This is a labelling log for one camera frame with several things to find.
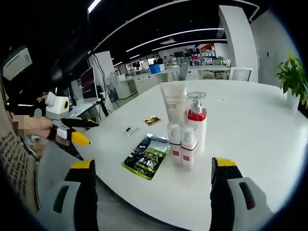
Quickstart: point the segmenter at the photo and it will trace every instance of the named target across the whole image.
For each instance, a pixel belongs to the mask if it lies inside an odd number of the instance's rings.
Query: black ceiling
[[[2,27],[1,57],[10,47],[25,44],[31,57],[42,66],[53,65],[55,60],[70,47],[93,49],[115,29],[137,15],[154,7],[174,2],[172,0],[102,0],[87,14],[93,0],[47,0],[25,1],[16,4],[7,2],[1,7]],[[254,19],[263,13],[268,5],[263,0],[247,0],[260,6]],[[151,54],[163,40],[155,41],[133,51],[126,50],[149,40],[186,30],[215,28],[219,25],[218,6],[234,5],[243,8],[249,18],[254,6],[233,0],[190,0],[172,4],[148,13],[127,24],[110,36],[96,50],[111,52],[114,64],[128,62],[129,57]],[[216,39],[216,31],[193,32],[173,36],[176,42],[201,39]]]

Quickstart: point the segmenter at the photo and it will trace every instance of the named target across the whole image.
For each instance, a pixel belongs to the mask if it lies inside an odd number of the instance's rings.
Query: person in background
[[[170,61],[171,61],[171,64],[172,64],[172,65],[177,65],[177,64],[178,64],[177,58],[173,57],[172,54],[170,55]]]
[[[164,60],[159,56],[157,59],[157,64],[163,64]]]

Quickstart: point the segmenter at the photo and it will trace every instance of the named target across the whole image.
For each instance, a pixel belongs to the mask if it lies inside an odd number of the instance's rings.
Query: red label
[[[184,155],[184,156],[183,156],[183,159],[189,161],[189,156],[185,156],[185,155]]]
[[[177,152],[177,151],[172,151],[172,154],[174,154],[174,155],[180,155],[179,152]]]

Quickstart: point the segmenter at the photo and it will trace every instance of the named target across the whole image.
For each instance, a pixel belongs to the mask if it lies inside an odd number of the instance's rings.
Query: hand
[[[23,129],[25,130],[24,135],[42,136],[47,138],[52,128],[52,121],[46,117],[33,118],[28,115],[23,115]],[[65,140],[56,135],[56,141],[68,146],[69,141]]]

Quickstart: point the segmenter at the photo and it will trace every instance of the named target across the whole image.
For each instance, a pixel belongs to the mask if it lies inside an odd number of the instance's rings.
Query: blue bin
[[[151,72],[151,74],[159,73],[160,72],[159,65],[158,64],[150,65],[150,72]]]

